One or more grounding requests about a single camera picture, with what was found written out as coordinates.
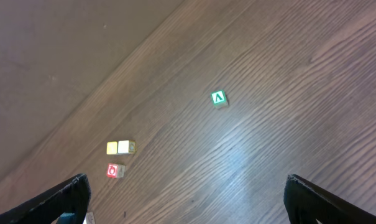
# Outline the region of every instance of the wooden block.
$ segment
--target wooden block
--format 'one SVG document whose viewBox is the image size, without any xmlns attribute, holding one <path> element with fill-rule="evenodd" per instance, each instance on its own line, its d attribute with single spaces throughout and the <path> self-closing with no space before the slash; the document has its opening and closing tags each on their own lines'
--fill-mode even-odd
<svg viewBox="0 0 376 224">
<path fill-rule="evenodd" d="M 119 141 L 117 147 L 118 154 L 134 154 L 135 153 L 135 141 Z"/>
<path fill-rule="evenodd" d="M 125 165 L 109 164 L 106 175 L 110 178 L 122 178 L 124 177 L 124 171 L 126 171 Z"/>
<path fill-rule="evenodd" d="M 108 142 L 106 148 L 106 154 L 108 155 L 121 155 L 121 154 L 134 154 L 135 153 L 135 141 L 113 141 Z"/>
<path fill-rule="evenodd" d="M 83 224 L 95 224 L 94 213 L 87 212 Z"/>
<path fill-rule="evenodd" d="M 106 146 L 106 154 L 115 155 L 117 154 L 117 142 L 108 142 Z"/>
<path fill-rule="evenodd" d="M 229 106 L 224 90 L 212 92 L 211 99 L 216 109 L 221 109 Z"/>
</svg>

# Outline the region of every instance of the wood grain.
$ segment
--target wood grain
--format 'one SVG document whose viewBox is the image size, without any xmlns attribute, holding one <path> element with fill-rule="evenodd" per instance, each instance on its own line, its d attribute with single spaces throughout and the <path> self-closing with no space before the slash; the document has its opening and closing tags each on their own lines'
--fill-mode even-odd
<svg viewBox="0 0 376 224">
<path fill-rule="evenodd" d="M 0 178 L 182 0 L 0 0 Z"/>
<path fill-rule="evenodd" d="M 288 223 L 291 173 L 376 215 L 376 1 L 184 1 L 0 182 L 0 213 L 79 172 L 97 223 Z"/>
</svg>

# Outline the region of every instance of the yellow block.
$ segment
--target yellow block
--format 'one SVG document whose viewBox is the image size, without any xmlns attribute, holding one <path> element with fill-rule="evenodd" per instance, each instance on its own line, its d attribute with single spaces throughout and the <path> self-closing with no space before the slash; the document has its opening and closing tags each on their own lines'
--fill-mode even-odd
<svg viewBox="0 0 376 224">
<path fill-rule="evenodd" d="M 117 142 L 108 142 L 108 146 L 106 147 L 106 154 L 117 154 Z"/>
</svg>

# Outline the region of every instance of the toy block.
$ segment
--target toy block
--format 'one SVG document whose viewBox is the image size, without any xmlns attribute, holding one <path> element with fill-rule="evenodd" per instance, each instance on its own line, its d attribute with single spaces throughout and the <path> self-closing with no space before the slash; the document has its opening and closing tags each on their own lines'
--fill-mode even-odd
<svg viewBox="0 0 376 224">
<path fill-rule="evenodd" d="M 117 146 L 118 154 L 134 154 L 135 153 L 135 141 L 119 141 Z"/>
<path fill-rule="evenodd" d="M 216 109 L 221 109 L 229 106 L 224 90 L 212 92 L 211 99 L 213 100 L 213 105 Z"/>
<path fill-rule="evenodd" d="M 106 154 L 108 155 L 121 155 L 121 154 L 134 154 L 135 153 L 135 141 L 113 141 L 108 142 L 106 147 Z"/>
<path fill-rule="evenodd" d="M 109 164 L 106 175 L 110 178 L 121 178 L 121 177 L 124 177 L 125 171 L 126 171 L 125 165 Z"/>
</svg>

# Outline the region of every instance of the green letter block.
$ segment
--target green letter block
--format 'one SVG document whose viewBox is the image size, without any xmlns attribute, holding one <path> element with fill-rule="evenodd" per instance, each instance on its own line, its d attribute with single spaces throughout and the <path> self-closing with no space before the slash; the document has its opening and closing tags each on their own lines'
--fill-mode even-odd
<svg viewBox="0 0 376 224">
<path fill-rule="evenodd" d="M 218 90 L 211 93 L 211 99 L 215 108 L 220 109 L 229 106 L 224 90 Z"/>
</svg>

